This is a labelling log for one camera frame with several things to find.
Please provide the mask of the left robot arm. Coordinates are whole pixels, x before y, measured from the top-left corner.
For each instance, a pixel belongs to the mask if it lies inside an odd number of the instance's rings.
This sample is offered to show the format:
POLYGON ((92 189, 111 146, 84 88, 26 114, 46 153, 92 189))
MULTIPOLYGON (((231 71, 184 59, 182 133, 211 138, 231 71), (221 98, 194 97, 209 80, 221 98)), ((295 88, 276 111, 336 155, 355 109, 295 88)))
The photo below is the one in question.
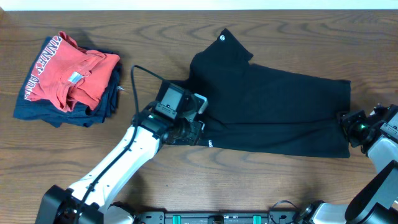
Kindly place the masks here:
POLYGON ((95 168, 67 189, 53 185, 44 194, 36 223, 134 223, 135 214, 115 197, 164 144, 196 145, 205 126, 197 116, 207 106, 206 97, 166 84, 95 168))

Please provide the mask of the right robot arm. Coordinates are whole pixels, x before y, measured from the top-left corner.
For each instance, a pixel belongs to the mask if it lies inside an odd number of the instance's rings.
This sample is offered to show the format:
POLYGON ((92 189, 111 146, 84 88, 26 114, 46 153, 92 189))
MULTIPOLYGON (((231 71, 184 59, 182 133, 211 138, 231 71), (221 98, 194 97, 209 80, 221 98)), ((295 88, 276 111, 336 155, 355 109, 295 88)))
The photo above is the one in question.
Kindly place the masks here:
POLYGON ((304 223, 397 224, 397 105, 377 105, 340 116, 346 140, 372 162, 376 176, 347 205, 319 202, 304 223))

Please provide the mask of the black t-shirt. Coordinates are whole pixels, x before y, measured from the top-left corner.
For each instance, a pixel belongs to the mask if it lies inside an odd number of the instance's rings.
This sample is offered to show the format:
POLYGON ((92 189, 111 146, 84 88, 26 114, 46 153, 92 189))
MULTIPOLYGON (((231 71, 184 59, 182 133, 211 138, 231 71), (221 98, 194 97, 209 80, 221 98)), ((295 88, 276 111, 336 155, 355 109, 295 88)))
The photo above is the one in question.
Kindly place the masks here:
POLYGON ((191 61, 182 85, 208 100, 200 146, 291 156, 349 157, 338 122, 351 84, 251 62, 228 31, 191 61))

